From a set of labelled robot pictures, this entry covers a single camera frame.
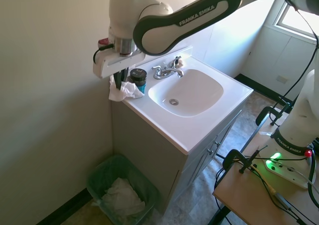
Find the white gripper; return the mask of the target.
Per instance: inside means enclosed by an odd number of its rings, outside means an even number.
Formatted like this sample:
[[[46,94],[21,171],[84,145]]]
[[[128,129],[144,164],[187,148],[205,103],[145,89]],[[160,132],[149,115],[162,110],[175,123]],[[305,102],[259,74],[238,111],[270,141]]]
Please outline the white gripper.
[[[97,53],[93,63],[93,73],[100,79],[113,74],[116,88],[120,89],[122,82],[127,80],[128,67],[142,62],[145,57],[145,53],[141,51],[135,51],[129,57],[120,57],[118,53],[113,51],[100,51]]]

